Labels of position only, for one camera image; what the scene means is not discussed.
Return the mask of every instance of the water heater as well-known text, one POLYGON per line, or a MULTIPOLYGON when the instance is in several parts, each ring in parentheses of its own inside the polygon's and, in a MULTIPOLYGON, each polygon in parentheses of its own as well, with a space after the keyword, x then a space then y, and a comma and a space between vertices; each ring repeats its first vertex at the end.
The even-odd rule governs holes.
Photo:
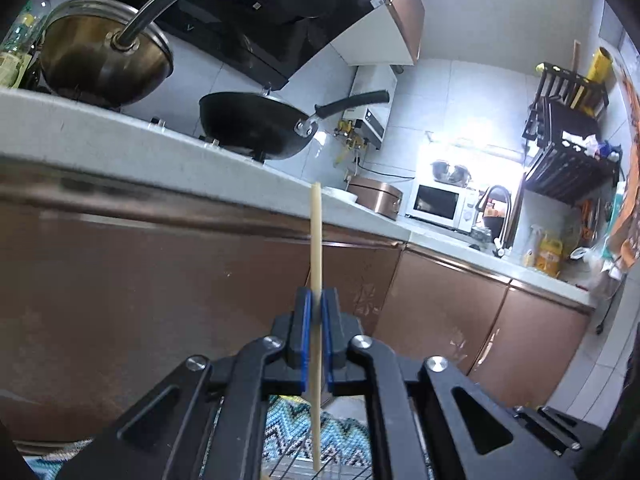
POLYGON ((389 65, 359 66, 350 95, 386 90, 389 92, 389 102, 349 108, 342 115, 342 119, 351 121, 356 133, 375 146, 377 150, 380 149, 382 140, 385 138, 386 123, 389 120, 397 84, 398 78, 389 65))

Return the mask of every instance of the pan handle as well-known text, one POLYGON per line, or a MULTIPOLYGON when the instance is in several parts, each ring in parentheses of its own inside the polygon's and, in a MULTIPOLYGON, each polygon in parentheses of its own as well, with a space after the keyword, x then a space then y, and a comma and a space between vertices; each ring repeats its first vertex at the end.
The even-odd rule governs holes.
POLYGON ((340 99, 335 103, 324 106, 316 106, 316 116, 320 119, 326 119, 347 108, 355 108, 362 105, 373 105, 378 103, 388 103, 390 100, 389 92, 386 90, 377 90, 375 92, 366 92, 364 94, 356 94, 345 99, 340 99))

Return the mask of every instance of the black frying pan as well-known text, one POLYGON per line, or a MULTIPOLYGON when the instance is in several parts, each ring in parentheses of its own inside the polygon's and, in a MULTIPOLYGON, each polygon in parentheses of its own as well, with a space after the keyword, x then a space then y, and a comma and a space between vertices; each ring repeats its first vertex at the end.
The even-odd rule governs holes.
POLYGON ((200 121, 207 137, 256 160, 289 158, 302 151, 329 116, 356 106, 388 103, 386 90, 357 94, 325 106, 309 117, 277 98, 246 92, 219 92, 200 99, 200 121))

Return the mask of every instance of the copper cabinet door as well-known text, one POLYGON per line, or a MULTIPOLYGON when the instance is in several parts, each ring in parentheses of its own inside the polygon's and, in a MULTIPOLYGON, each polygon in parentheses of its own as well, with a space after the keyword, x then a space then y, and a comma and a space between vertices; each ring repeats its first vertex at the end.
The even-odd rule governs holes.
POLYGON ((466 374, 505 291, 503 283, 404 252, 374 337, 407 357, 442 355, 466 374))
POLYGON ((585 314, 510 288, 469 378, 505 406, 544 404, 588 322, 585 314))
POLYGON ((189 355, 268 333, 308 263, 308 244, 0 206, 0 419, 92 436, 189 355))
POLYGON ((365 334, 373 334, 400 249, 325 246, 322 248, 324 286, 338 289, 340 309, 360 319, 365 334))

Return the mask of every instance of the yellow bottle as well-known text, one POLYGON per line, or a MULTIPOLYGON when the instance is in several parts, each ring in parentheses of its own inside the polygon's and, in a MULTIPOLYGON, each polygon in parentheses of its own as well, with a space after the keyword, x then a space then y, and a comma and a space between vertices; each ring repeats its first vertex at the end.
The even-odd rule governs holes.
POLYGON ((556 278, 560 273, 560 260, 562 258, 562 242, 554 240, 545 235, 540 242, 538 257, 536 258, 536 268, 542 270, 552 278, 556 278))

